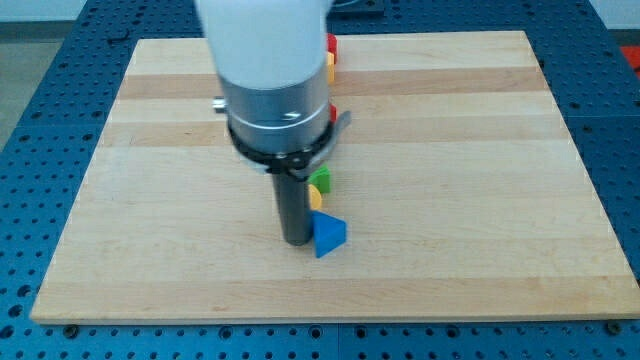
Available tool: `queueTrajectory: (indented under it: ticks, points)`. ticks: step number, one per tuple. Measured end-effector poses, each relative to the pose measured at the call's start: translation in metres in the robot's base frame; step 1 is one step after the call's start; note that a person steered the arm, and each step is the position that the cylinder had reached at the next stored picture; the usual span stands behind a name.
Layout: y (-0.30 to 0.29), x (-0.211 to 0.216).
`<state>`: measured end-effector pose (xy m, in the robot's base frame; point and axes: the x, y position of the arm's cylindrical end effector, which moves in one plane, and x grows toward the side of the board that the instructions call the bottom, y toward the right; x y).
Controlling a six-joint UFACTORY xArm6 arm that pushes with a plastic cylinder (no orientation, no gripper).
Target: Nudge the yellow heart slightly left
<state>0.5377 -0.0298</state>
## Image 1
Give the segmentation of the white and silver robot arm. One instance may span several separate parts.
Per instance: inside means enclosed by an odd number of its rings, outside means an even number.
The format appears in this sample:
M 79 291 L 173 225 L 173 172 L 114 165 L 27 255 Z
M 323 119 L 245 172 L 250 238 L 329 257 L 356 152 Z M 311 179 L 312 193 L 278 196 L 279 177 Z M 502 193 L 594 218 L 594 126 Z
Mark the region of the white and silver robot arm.
M 336 145 L 318 0 L 196 0 L 237 152 L 271 174 L 283 238 L 312 237 L 308 176 Z

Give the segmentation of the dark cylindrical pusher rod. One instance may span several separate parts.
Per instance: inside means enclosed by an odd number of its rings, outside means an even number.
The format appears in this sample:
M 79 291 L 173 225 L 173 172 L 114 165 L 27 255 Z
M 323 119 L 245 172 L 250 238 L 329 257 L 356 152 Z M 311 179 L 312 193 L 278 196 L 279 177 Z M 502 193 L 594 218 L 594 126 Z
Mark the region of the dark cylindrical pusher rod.
M 290 245 L 302 246 L 312 237 L 312 218 L 307 182 L 288 174 L 272 176 L 283 239 Z

